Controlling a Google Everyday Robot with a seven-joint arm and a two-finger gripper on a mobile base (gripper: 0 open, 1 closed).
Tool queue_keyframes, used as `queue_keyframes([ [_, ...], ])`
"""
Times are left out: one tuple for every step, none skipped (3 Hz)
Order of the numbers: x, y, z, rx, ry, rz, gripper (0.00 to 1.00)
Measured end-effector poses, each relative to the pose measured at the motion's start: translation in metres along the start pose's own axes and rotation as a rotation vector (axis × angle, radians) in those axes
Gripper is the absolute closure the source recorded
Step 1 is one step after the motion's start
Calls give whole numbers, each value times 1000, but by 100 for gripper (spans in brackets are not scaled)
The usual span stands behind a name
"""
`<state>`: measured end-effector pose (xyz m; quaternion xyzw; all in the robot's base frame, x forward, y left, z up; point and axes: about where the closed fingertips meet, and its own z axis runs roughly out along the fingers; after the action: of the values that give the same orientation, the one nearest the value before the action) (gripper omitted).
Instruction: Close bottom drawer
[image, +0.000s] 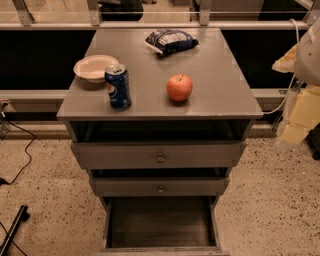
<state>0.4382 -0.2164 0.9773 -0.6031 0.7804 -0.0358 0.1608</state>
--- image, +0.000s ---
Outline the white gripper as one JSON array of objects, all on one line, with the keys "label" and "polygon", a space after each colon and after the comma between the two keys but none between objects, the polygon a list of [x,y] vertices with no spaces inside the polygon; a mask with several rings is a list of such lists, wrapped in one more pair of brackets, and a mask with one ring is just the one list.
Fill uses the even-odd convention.
[{"label": "white gripper", "polygon": [[[298,45],[274,62],[272,69],[281,73],[293,73]],[[283,119],[277,130],[276,146],[293,149],[320,124],[320,86],[308,85],[299,93],[290,92],[283,111]]]}]

